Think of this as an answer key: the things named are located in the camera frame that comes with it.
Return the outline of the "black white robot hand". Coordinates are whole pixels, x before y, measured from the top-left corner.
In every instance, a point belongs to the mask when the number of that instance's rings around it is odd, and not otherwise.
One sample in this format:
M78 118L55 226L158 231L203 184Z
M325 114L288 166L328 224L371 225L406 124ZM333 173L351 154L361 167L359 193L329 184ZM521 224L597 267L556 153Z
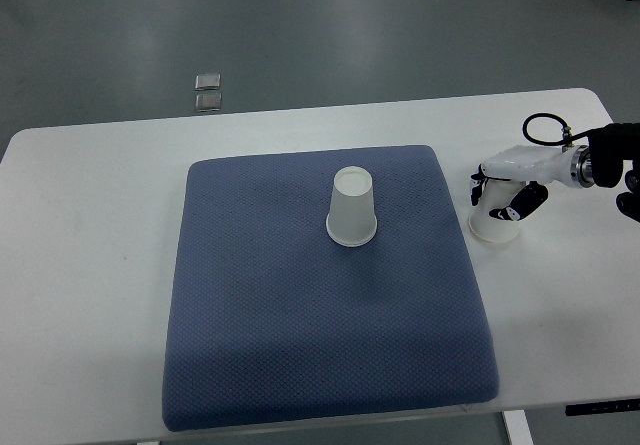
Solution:
M594 186L589 148L574 146L565 151L542 146L514 146L482 162L470 179L474 207L488 196L491 183L513 185L503 205L490 205L487 215L501 221L521 221L547 199L546 186L554 181L570 188Z

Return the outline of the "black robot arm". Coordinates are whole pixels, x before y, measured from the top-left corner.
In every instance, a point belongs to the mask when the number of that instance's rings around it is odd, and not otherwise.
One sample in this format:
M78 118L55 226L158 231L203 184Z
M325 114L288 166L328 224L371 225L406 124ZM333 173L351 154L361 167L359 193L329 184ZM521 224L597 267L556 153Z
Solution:
M529 134L529 124L535 119L551 119L561 125L562 138L545 141ZM574 140L587 138L592 180L602 188L613 188L621 179L628 189L616 198L619 211L628 218L639 221L639 124L611 123L573 135L568 123L552 113L535 113L522 125L526 140L536 145L568 147Z

